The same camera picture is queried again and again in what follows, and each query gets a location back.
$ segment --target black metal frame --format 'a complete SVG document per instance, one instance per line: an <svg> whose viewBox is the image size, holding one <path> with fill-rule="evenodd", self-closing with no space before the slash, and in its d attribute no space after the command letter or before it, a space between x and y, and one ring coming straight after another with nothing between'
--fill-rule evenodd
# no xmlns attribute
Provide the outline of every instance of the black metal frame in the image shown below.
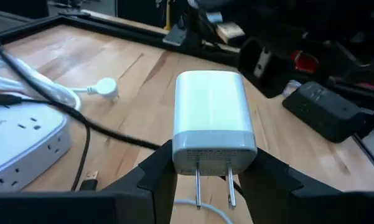
<svg viewBox="0 0 374 224"><path fill-rule="evenodd" d="M7 44L62 24L231 66L236 65L238 57L210 46L174 47L162 42L164 34L83 14L51 17L0 32L0 41ZM374 218L374 195L343 194L261 149L239 180L257 224L361 223ZM169 223L176 183L172 141L168 141L100 192L0 194L0 223Z"/></svg>

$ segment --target usb wall charger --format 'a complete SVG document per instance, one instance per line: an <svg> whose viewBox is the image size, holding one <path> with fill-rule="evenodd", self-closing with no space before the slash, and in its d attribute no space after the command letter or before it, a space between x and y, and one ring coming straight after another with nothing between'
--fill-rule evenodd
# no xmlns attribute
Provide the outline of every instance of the usb wall charger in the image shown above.
<svg viewBox="0 0 374 224"><path fill-rule="evenodd" d="M226 175L229 203L235 207L232 175L242 173L257 155L243 80L225 71L189 71L177 77L173 163L178 174Z"/></svg>

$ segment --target metal prong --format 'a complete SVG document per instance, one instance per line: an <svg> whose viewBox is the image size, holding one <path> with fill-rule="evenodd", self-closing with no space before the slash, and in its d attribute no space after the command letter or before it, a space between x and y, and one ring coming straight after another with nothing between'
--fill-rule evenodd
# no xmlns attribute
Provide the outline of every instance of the metal prong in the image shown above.
<svg viewBox="0 0 374 224"><path fill-rule="evenodd" d="M227 184L228 184L228 206L231 209L236 207L235 205L235 190L234 190L234 178L232 176L232 168L231 162L227 163L228 166L228 176L226 177Z"/></svg>
<svg viewBox="0 0 374 224"><path fill-rule="evenodd" d="M199 170L199 162L197 162L197 167L195 169L195 184L197 187L197 209L200 209L201 201L200 201L200 170Z"/></svg>

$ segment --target white power adapter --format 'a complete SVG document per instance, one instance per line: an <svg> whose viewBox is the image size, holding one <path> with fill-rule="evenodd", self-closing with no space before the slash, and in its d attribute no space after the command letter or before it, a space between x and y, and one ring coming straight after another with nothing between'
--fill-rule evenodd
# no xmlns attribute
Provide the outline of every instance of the white power adapter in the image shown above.
<svg viewBox="0 0 374 224"><path fill-rule="evenodd" d="M235 207L233 174L245 171L257 155L255 134L240 74L189 71L175 88L173 163L178 174L227 175L229 204Z"/></svg>
<svg viewBox="0 0 374 224"><path fill-rule="evenodd" d="M46 105L0 106L0 192L21 190L70 146L64 114Z"/></svg>

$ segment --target white cable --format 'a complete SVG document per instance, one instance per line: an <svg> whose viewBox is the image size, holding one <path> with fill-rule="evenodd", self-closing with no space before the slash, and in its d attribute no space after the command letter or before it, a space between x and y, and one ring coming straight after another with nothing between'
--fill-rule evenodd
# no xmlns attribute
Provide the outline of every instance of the white cable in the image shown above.
<svg viewBox="0 0 374 224"><path fill-rule="evenodd" d="M187 199L175 199L174 203L175 204L181 204L181 205L195 205L195 206L197 204L196 201L187 200ZM214 207L213 205L209 205L209 204L206 204L206 203L202 203L202 206L204 208L210 209L211 211L219 214L227 222L227 224L232 224L231 219L220 209Z"/></svg>
<svg viewBox="0 0 374 224"><path fill-rule="evenodd" d="M104 78L98 81L96 85L89 86L87 88L67 88L58 83L54 83L49 78L28 66L28 64L22 60L15 58L12 55L8 56L11 57L21 69L23 69L30 80L40 86L41 89L43 89L46 93L50 94L58 102L72 106L76 110L80 110L82 107L82 101L77 93L87 93L89 95L99 94L109 100L113 100L118 97L118 87L113 78ZM6 63L0 59L0 71L3 68L8 67ZM9 78L4 78L2 76L0 76L0 91L16 91L32 98L42 98L38 93L31 89L28 84L11 80Z"/></svg>

